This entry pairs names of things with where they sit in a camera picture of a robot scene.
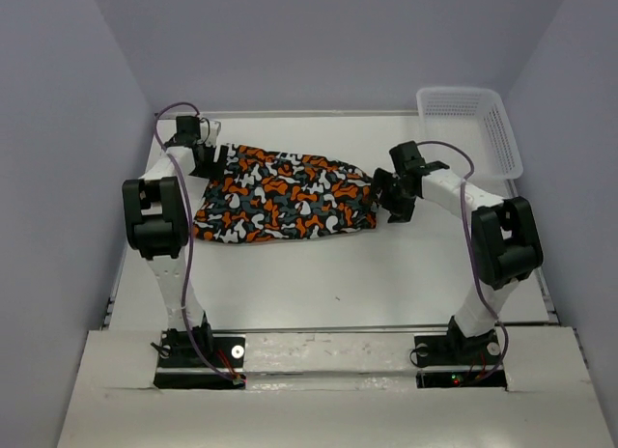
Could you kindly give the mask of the orange black camouflage shorts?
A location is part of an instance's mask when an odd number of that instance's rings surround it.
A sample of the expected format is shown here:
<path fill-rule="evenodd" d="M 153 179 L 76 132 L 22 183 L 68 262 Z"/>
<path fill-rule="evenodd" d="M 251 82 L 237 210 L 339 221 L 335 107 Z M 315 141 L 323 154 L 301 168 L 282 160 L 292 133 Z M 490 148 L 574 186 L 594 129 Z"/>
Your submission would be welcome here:
<path fill-rule="evenodd" d="M 193 236 L 246 244 L 374 230 L 370 187 L 368 174 L 339 159 L 232 144 L 194 213 Z"/>

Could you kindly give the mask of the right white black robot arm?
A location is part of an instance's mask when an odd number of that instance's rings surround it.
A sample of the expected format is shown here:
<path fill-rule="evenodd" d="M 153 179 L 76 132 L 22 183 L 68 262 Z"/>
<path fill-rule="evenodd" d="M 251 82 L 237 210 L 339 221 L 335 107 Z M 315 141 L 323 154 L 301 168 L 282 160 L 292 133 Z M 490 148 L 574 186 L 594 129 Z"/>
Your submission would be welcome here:
<path fill-rule="evenodd" d="M 408 223 L 417 200 L 434 203 L 459 218 L 472 287 L 443 335 L 422 340 L 421 363 L 465 363 L 492 342 L 499 313 L 518 284 L 544 260 L 533 211 L 523 197 L 503 198 L 472 183 L 475 166 L 460 176 L 442 161 L 428 161 L 414 141 L 393 147 L 391 172 L 377 169 L 369 194 L 392 223 Z"/>

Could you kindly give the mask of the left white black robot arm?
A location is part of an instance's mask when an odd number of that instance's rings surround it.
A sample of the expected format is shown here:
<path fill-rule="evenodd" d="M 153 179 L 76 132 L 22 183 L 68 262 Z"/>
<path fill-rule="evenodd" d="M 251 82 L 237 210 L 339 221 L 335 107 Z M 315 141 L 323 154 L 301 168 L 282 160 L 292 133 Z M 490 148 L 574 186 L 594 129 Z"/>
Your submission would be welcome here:
<path fill-rule="evenodd" d="M 210 122 L 198 116 L 175 119 L 176 132 L 167 141 L 154 139 L 161 153 L 140 178 L 122 185 L 126 238 L 154 274 L 167 315 L 167 329 L 154 344 L 158 366 L 168 369 L 203 367 L 215 351 L 211 326 L 190 281 L 193 261 L 193 213 L 185 179 L 209 179 L 221 172 L 225 153 L 203 135 Z"/>

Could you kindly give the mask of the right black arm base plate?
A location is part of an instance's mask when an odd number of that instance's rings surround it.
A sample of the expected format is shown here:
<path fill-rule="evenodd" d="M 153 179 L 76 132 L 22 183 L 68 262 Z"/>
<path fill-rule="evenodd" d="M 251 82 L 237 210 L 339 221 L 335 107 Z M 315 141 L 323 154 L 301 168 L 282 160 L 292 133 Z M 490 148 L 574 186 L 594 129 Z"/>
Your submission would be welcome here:
<path fill-rule="evenodd" d="M 462 354 L 443 335 L 414 337 L 408 359 L 416 370 L 419 389 L 507 388 L 500 363 L 501 347 L 495 332 L 472 343 Z"/>

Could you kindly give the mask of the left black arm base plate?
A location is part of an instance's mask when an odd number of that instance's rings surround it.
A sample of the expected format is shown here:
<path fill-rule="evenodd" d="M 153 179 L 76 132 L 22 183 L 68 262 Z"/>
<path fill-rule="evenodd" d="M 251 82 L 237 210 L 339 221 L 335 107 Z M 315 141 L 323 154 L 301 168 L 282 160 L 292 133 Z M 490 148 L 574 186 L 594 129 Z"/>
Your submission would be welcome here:
<path fill-rule="evenodd" d="M 195 329 L 197 353 L 185 331 L 168 329 L 157 342 L 154 387 L 162 390 L 243 390 L 246 386 L 244 335 L 214 333 L 208 344 Z"/>

